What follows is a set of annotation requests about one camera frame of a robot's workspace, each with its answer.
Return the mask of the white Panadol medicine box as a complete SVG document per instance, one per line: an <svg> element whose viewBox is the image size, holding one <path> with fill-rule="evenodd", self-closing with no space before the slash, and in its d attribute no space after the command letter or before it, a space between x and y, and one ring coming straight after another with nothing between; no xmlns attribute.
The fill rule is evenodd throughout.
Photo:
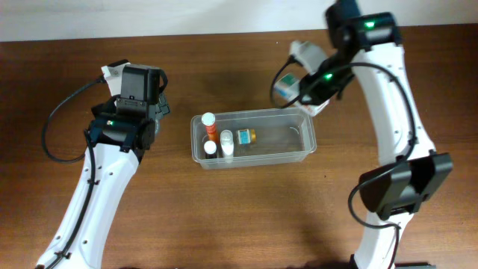
<svg viewBox="0 0 478 269"><path fill-rule="evenodd" d="M288 73L279 79L273 86L273 93L277 93L279 97L283 98L286 102L292 101L299 95L299 79L292 73ZM304 105L299 101L294 103L294 106L305 112L311 117L317 116L327 105L329 100L325 101L321 105Z"/></svg>

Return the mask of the orange tube white cap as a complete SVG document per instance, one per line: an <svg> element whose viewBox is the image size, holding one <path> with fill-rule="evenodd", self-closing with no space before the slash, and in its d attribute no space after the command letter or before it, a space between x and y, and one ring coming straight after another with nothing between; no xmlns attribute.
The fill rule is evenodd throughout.
<svg viewBox="0 0 478 269"><path fill-rule="evenodd" d="M202 124L205 126L208 139L215 142L216 144L220 144L220 136L217 132L217 124L216 124L216 117L211 112L206 112L201 116Z"/></svg>

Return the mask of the black bottle white cap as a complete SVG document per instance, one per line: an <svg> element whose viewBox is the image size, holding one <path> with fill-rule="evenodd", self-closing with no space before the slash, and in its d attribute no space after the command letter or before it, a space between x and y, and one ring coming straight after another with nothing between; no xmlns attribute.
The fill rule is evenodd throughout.
<svg viewBox="0 0 478 269"><path fill-rule="evenodd" d="M217 158L217 145L214 141L208 140L204 143L204 151L206 159Z"/></svg>

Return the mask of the clear spray bottle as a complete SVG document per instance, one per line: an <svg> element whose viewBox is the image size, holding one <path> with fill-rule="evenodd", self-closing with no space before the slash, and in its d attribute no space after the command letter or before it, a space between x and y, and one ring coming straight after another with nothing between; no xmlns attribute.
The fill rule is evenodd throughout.
<svg viewBox="0 0 478 269"><path fill-rule="evenodd" d="M234 137L230 130L223 130L220 134L220 144L224 158L232 158L234 156Z"/></svg>

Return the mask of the gold lid balm jar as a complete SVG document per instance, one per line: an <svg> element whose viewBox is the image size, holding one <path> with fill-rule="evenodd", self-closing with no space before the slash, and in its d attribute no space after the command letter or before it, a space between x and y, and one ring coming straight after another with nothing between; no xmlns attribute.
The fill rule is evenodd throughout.
<svg viewBox="0 0 478 269"><path fill-rule="evenodd" d="M240 145L248 145L257 141L254 129L239 129L237 130L237 136Z"/></svg>

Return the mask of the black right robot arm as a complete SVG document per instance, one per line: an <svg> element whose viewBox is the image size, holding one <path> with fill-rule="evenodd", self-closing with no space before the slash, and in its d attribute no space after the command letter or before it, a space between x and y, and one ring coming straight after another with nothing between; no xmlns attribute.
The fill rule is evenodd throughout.
<svg viewBox="0 0 478 269"><path fill-rule="evenodd" d="M408 222L440 188L453 169L447 153L437 153L420 121L410 89L403 41L389 12L364 15L353 0L326 10L335 54L301 60L307 75L298 100L319 105L356 79L373 122L379 166L363 173L351 190L367 210L364 234L350 259L352 268L393 268Z"/></svg>

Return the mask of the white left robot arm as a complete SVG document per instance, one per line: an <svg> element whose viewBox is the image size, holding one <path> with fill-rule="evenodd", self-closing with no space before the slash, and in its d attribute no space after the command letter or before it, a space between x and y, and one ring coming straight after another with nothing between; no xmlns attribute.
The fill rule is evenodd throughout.
<svg viewBox="0 0 478 269"><path fill-rule="evenodd" d="M108 233L129 181L170 113L168 80L158 68L117 61L81 92L106 84L110 98L92 107L84 130L81 175L63 220L37 268L100 268Z"/></svg>

